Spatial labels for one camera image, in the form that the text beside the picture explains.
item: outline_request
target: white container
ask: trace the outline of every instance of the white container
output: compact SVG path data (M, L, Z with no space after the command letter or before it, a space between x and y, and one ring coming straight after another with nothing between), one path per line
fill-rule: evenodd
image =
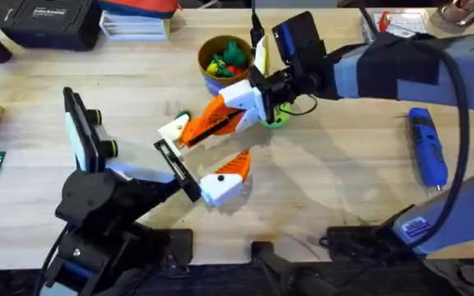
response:
M145 16L123 16L103 11L100 28L111 40L167 40L170 20Z

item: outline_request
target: blue tool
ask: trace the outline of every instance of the blue tool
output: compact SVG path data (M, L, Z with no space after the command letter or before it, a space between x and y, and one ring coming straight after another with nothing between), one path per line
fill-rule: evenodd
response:
M409 110L409 124L421 178L426 186L440 190L448 181L448 167L429 111L412 108Z

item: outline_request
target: cable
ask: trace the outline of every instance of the cable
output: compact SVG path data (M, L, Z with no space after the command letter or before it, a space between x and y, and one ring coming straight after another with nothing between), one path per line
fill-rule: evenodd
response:
M413 43L419 50L423 50L439 58L448 69L449 77L453 82L453 88L455 97L457 99L458 108L458 126L460 127L460 143L458 146L458 160L457 169L455 170L453 183L449 189L449 193L445 200L445 203L440 211L436 222L433 226L425 233L421 238L417 239L413 243L407 245L408 248L413 249L420 246L422 243L427 242L438 233L438 231L444 226L445 221L451 215L454 205L458 199L458 193L462 187L464 175L466 173L467 159L469 156L469 107L467 102L467 93L464 80L458 70L458 65L445 51L438 49L433 45L415 42Z
M62 232L59 233L58 238L56 238L53 246L50 248L49 253L47 254L47 257L45 258L43 265L41 266L41 269L39 270L39 274L38 274L38 277L36 278L36 282L34 283L34 292L32 294L33 296L40 296L40 290L41 290L40 287L43 284L43 279L45 276L45 272L47 271L47 267L49 266L49 263L53 258L56 248L58 247L59 243L62 241L63 236L67 233L68 230L69 230L69 223L65 224L65 227L63 228Z
M313 95L307 95L307 96L314 99L314 106L312 106L312 108L310 108L310 109L308 109L304 112L301 112L301 113L293 113L293 112L290 112L290 111L286 111L286 110L283 110L281 107L279 107L279 111L281 111L283 113L286 113L286 114L294 115L294 116L306 115L306 114L314 111L318 107L318 99L316 99L316 97L314 97Z
M358 4L358 8L360 9L361 15L365 19L365 22L369 26L370 33L372 33L373 36L376 36L379 31L376 28L376 24L374 23L373 19L369 16L369 13L367 12L367 9L365 8L365 5L362 0L355 0L356 4Z
M255 55L254 49L257 43L264 36L264 28L261 25L259 16L255 13L255 0L252 0L252 29L250 29L250 40L252 41L252 54Z

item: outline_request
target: wooden table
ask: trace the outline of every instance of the wooden table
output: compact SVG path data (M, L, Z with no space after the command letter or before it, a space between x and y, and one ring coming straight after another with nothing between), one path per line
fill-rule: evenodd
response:
M270 29L296 10L259 11ZM312 10L329 51L361 41L357 10ZM88 108L101 109L112 135L151 147L156 129L178 111L200 114L210 101L197 50L214 35L249 39L248 10L184 10L169 42L106 42L90 53L13 48L0 66L0 269L38 268L63 222L54 217L66 177L75 169L63 123L62 88L71 86ZM274 42L272 70L282 67ZM310 102L298 100L305 109ZM190 228L193 263L249 260L253 240L271 240L291 261L328 260L314 244L331 225L378 224L411 203L433 196L415 174L403 115L413 106L389 100L320 101L308 116L283 128L261 125L211 139L187 155L207 173L252 147L248 194L221 210L192 204L178 193L141 218L155 228ZM430 106L449 171L458 147L456 109ZM474 173L474 112L468 173ZM474 257L474 242L432 257Z

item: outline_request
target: orange and white object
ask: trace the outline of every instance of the orange and white object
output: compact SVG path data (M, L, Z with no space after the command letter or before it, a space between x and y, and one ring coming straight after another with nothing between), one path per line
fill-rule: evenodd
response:
M221 206L243 189L250 169L250 150L241 152L215 173L208 174L199 184L201 195L209 206Z
M262 50L256 52L255 67L267 72L268 55L266 37L261 39ZM211 135L221 136L242 132L255 123L266 120L263 96L248 80L242 80L219 91L202 116L191 119L187 114L161 127L158 132L180 161L184 156L182 147L191 148ZM250 151L243 151L215 173L201 178L199 187L204 201L209 206L220 206L233 196L239 195L250 169Z
M385 11L382 14L382 17L379 18L378 30L384 32L387 30L388 26L391 24L391 12Z

